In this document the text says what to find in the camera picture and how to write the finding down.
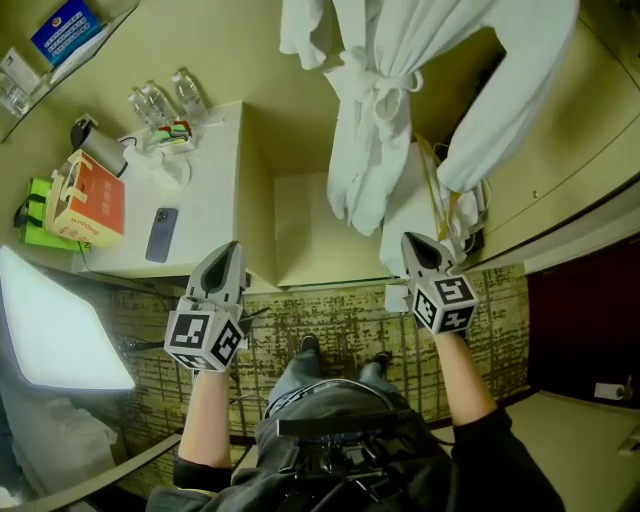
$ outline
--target patterned carpet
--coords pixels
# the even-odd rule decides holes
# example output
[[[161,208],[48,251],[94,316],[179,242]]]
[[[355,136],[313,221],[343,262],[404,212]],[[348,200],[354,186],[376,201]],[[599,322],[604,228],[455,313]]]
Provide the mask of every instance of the patterned carpet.
[[[470,274],[481,298],[479,312],[468,331],[473,358],[493,396],[502,400],[526,389],[529,348],[527,283],[521,267]],[[98,287],[91,281],[74,286],[98,309],[115,338],[135,336],[148,341],[164,338],[167,314],[152,294]],[[353,377],[376,352],[393,351],[388,380],[427,421],[448,416],[442,374],[435,347],[413,317],[384,309],[384,285],[322,291],[299,291],[246,297],[249,313],[270,307],[252,327],[249,350],[234,363],[238,380],[232,395],[267,397],[307,332],[320,339],[327,376]],[[136,381],[133,392],[92,398],[82,404],[110,425],[118,426],[132,456],[184,424],[191,391],[190,374],[163,350],[131,353],[127,365]],[[258,400],[231,408],[231,430],[252,435],[264,412]],[[234,458],[242,448],[233,450]],[[171,483],[175,453],[160,457],[123,480],[120,485],[147,496],[158,484]]]

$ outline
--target light panel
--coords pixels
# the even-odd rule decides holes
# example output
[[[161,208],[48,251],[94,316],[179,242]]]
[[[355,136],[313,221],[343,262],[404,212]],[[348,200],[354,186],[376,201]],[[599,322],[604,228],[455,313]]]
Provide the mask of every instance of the light panel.
[[[32,384],[73,389],[134,386],[93,307],[0,248],[0,286],[20,372]]]

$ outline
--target phone case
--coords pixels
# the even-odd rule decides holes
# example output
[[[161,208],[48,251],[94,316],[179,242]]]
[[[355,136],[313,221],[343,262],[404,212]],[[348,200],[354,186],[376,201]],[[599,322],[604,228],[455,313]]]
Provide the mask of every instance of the phone case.
[[[147,260],[156,263],[167,261],[177,220],[178,210],[175,208],[158,208],[147,244],[147,254],[145,255]]]

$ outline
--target jeans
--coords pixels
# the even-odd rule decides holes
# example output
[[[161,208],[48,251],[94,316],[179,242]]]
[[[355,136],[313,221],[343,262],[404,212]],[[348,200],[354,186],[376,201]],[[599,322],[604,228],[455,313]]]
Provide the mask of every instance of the jeans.
[[[300,352],[289,362],[282,377],[269,393],[269,404],[273,404],[293,391],[323,380],[325,379],[320,374],[320,361],[316,352],[313,350]],[[358,380],[385,393],[400,393],[398,388],[384,380],[379,363],[366,365],[360,372]]]

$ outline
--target shoe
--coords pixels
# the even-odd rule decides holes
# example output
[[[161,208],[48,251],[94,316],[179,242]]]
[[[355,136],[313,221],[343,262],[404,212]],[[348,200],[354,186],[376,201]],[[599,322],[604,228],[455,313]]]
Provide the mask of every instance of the shoe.
[[[382,352],[378,352],[375,356],[373,356],[370,362],[378,363],[380,365],[380,374],[384,375],[387,371],[387,368],[389,368],[391,359],[393,359],[393,354],[388,350],[384,350]]]
[[[299,352],[306,352],[307,350],[313,350],[318,357],[320,357],[320,343],[318,338],[313,333],[305,334],[300,340]]]

